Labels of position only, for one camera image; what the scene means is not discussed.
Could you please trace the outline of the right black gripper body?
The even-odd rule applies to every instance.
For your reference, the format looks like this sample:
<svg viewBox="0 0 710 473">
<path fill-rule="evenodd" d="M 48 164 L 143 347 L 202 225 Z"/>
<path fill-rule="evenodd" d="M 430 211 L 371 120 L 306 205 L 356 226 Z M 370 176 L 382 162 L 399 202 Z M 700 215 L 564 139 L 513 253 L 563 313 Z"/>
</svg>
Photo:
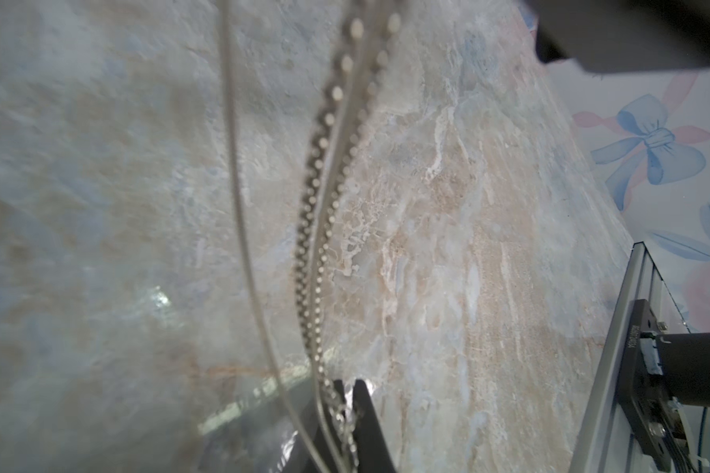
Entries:
<svg viewBox="0 0 710 473">
<path fill-rule="evenodd" d="M 536 55 L 592 73 L 710 68 L 710 1 L 529 1 Z"/>
</svg>

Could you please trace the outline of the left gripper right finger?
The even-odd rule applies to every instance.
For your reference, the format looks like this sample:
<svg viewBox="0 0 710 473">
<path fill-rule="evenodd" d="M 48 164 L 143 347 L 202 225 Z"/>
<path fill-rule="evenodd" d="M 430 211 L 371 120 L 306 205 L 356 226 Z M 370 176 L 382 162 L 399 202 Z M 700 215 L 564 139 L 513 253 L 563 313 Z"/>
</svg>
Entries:
<svg viewBox="0 0 710 473">
<path fill-rule="evenodd" d="M 359 473 L 396 473 L 383 436 L 368 385 L 355 380 L 352 390 L 355 414 L 353 439 L 358 449 Z"/>
</svg>

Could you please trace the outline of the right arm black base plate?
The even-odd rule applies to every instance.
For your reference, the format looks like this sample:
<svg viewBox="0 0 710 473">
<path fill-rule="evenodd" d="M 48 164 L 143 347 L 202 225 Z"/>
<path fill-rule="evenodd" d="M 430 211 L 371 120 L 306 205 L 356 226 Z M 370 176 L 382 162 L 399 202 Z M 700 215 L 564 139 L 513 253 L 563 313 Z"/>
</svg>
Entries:
<svg viewBox="0 0 710 473">
<path fill-rule="evenodd" d="M 632 437 L 660 472 L 697 472 L 694 441 L 686 431 L 682 404 L 664 378 L 658 350 L 661 327 L 650 302 L 633 302 L 617 380 L 617 402 Z"/>
</svg>

